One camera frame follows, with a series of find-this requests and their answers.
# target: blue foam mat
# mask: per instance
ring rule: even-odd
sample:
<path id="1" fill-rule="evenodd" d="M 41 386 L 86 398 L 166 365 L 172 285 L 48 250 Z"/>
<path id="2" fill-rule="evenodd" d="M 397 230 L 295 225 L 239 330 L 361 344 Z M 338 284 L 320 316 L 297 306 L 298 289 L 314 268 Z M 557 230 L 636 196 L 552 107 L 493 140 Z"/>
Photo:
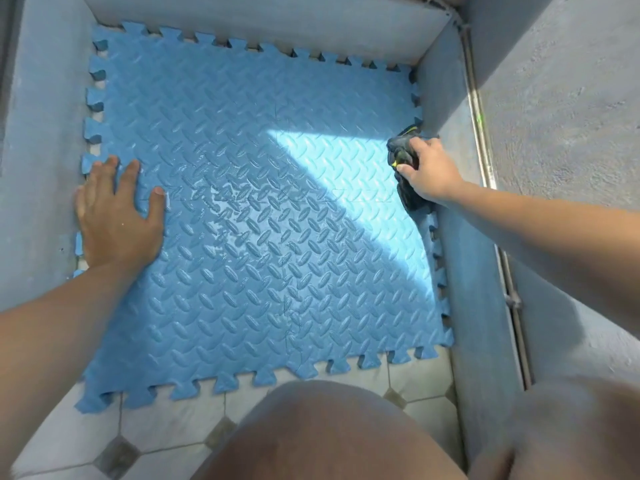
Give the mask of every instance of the blue foam mat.
<path id="1" fill-rule="evenodd" d="M 168 194 L 160 256 L 146 268 L 111 320 L 84 372 L 80 411 L 100 411 L 108 393 L 126 407 L 173 384 L 173 399 L 275 383 L 287 367 L 300 378 L 434 356 L 452 344 L 443 326 L 445 285 L 435 270 L 435 214 L 417 225 L 405 213 L 387 165 L 386 140 L 413 122 L 408 68 L 397 72 L 297 57 L 263 45 L 144 26 L 98 27 L 90 72 L 106 81 L 87 104 L 83 171 L 110 153 L 141 162 L 136 206 L 151 188 Z"/>

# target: leg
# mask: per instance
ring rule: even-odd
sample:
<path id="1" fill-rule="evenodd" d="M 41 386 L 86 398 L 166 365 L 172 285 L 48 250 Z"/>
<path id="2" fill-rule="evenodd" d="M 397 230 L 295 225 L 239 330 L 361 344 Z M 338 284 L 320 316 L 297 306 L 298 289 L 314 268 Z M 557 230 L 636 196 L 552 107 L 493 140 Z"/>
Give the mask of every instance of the leg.
<path id="1" fill-rule="evenodd" d="M 277 388 L 207 463 L 194 479 L 466 478 L 393 404 L 326 381 Z"/>

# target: left hand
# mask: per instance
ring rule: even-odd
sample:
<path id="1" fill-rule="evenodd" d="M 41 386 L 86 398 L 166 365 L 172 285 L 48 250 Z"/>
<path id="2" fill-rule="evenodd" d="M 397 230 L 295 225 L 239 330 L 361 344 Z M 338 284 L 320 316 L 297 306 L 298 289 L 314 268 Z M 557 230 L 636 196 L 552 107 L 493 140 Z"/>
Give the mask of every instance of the left hand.
<path id="1" fill-rule="evenodd" d="M 117 167 L 114 155 L 106 163 L 94 163 L 86 183 L 76 192 L 84 258 L 89 266 L 116 262 L 139 273 L 153 262 L 162 245 L 164 190 L 152 190 L 145 219 L 133 206 L 140 162 L 129 163 L 114 192 Z"/>

